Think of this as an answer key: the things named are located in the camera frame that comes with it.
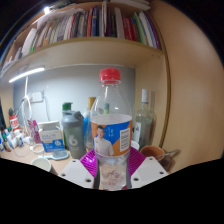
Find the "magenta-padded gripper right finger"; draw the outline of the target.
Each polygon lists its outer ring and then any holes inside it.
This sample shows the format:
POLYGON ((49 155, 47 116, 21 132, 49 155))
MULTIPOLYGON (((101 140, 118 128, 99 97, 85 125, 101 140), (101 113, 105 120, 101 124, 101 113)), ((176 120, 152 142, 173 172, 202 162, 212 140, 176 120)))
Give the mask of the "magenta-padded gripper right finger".
POLYGON ((128 158, 128 188, 135 189, 157 181, 168 173, 154 157, 145 157, 135 148, 128 158))

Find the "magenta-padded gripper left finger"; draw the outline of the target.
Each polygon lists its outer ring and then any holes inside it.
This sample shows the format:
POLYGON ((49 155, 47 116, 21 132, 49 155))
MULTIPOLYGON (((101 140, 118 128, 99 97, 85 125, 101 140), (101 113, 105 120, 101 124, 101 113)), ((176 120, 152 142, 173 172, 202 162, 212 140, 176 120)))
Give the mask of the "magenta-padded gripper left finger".
POLYGON ((97 175, 97 160, 95 151, 90 150, 80 159, 72 159, 59 174, 74 184, 93 189, 97 175))

